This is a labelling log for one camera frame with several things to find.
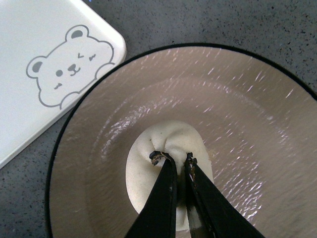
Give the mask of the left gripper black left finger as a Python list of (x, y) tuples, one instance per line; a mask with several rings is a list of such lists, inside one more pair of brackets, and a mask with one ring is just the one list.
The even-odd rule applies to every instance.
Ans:
[(174, 238), (176, 236), (177, 169), (174, 159), (165, 152), (153, 151), (149, 158), (163, 167), (127, 238)]

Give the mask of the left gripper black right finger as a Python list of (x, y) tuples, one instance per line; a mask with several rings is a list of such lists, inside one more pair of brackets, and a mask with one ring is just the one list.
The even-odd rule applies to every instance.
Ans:
[(186, 207), (193, 238), (262, 238), (199, 167), (193, 153), (184, 163)]

